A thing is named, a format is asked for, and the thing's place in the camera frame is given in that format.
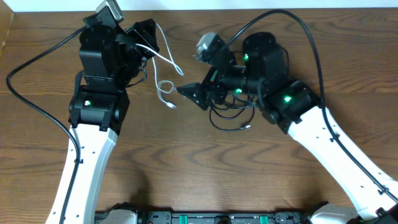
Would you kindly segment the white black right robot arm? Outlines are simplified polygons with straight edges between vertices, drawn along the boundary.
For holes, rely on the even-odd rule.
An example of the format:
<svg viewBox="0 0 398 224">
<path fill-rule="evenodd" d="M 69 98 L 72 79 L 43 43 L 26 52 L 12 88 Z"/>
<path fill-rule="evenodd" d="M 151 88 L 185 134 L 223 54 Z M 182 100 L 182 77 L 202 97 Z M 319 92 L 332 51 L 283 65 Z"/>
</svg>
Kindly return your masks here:
<svg viewBox="0 0 398 224">
<path fill-rule="evenodd" d="M 320 98 L 289 75 L 289 55 L 269 32 L 243 42 L 244 64 L 213 32 L 196 46 L 210 65 L 205 79 L 178 87 L 201 109 L 222 105 L 228 95 L 255 97 L 263 117 L 308 149 L 339 183 L 351 208 L 323 203 L 305 213 L 302 223 L 396 223 L 397 181 L 383 172 L 338 126 Z"/>
</svg>

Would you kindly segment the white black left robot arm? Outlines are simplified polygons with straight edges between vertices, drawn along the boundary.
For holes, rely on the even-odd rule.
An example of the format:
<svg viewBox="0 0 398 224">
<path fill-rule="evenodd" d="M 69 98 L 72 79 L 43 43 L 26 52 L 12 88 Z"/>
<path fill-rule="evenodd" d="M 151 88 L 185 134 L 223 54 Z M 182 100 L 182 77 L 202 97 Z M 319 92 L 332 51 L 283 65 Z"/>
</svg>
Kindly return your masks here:
<svg viewBox="0 0 398 224">
<path fill-rule="evenodd" d="M 67 158 L 47 223 L 94 223 L 104 170 L 129 107 L 126 89 L 159 52 L 153 19 L 122 29 L 90 24 L 80 34 L 83 70 L 69 106 L 76 143 Z"/>
</svg>

